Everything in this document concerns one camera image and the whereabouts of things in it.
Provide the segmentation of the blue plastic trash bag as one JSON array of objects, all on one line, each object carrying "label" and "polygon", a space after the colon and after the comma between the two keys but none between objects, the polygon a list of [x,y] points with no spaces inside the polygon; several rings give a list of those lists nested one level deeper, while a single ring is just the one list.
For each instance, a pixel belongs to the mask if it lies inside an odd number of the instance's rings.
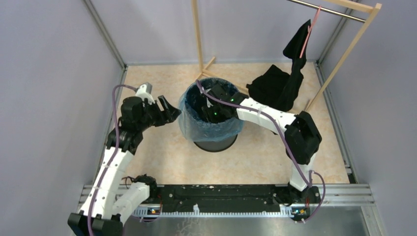
[{"label": "blue plastic trash bag", "polygon": [[181,115],[179,128],[185,139],[193,142],[219,142],[237,135],[243,129],[244,121],[237,118],[222,118],[211,123],[204,116],[202,107],[207,106],[207,97],[196,83],[192,83],[179,99]]}]

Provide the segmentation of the black trash bin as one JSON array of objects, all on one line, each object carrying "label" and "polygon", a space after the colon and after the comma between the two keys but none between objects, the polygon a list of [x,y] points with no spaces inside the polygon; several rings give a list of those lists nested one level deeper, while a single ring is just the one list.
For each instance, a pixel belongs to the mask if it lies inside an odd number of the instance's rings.
[{"label": "black trash bin", "polygon": [[207,152],[222,152],[230,148],[237,140],[238,135],[231,136],[221,141],[209,141],[209,142],[194,142],[194,144],[201,150]]}]

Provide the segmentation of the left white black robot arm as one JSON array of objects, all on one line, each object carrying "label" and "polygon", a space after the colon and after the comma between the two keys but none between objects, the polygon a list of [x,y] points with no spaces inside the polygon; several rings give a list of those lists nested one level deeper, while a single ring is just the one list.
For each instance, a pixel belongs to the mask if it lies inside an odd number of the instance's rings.
[{"label": "left white black robot arm", "polygon": [[133,159],[143,132],[154,126],[174,122],[181,111],[163,95],[151,101],[131,96],[123,100],[121,116],[109,133],[103,162],[87,199],[77,213],[71,213],[68,225],[77,236],[121,236],[123,228],[142,203],[157,199],[156,181],[147,175],[134,180],[128,190],[116,197],[119,183]]}]

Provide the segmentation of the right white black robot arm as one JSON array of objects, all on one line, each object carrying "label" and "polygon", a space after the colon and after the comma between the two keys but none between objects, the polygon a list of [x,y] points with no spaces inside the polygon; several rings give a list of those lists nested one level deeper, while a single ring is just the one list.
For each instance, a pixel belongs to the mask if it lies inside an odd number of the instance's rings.
[{"label": "right white black robot arm", "polygon": [[204,89],[197,83],[197,87],[207,101],[202,110],[210,122],[220,118],[235,118],[280,136],[285,152],[292,161],[289,198],[295,203],[306,199],[307,188],[312,187],[312,165],[322,142],[312,116],[305,111],[299,114],[280,111],[240,92],[229,95],[219,85]]}]

